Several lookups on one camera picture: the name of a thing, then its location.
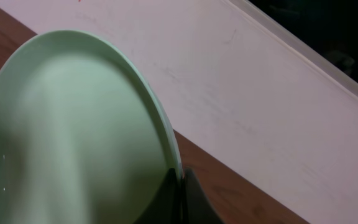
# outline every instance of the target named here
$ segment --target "black object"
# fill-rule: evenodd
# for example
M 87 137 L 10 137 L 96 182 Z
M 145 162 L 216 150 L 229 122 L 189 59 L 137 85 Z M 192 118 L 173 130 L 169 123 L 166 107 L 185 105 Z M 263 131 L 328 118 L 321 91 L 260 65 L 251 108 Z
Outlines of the black object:
M 224 224 L 216 214 L 197 176 L 191 169 L 179 186 L 175 170 L 169 169 L 150 205 L 134 224 Z

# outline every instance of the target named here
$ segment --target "wooden table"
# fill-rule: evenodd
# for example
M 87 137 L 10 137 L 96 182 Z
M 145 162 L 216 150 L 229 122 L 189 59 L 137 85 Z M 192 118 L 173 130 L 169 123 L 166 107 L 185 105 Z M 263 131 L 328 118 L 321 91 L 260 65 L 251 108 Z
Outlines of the wooden table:
M 35 35 L 0 10 L 0 68 Z M 272 197 L 175 132 L 183 166 L 191 167 L 211 203 L 227 223 L 307 223 Z

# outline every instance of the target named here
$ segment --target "plate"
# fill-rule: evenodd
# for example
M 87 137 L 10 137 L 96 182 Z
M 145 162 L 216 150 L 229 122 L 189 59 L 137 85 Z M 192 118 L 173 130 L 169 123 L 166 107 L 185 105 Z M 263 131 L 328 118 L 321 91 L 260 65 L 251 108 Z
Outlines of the plate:
M 38 35 L 0 71 L 0 223 L 132 223 L 177 143 L 155 94 L 109 42 Z

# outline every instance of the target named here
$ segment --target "white surface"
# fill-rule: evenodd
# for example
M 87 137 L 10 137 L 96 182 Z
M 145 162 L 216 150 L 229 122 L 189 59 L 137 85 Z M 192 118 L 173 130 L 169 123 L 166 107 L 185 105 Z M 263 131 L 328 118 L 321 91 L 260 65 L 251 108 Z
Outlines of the white surface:
M 174 129 L 311 223 L 358 223 L 358 101 L 227 0 L 0 0 L 81 29 L 148 79 Z

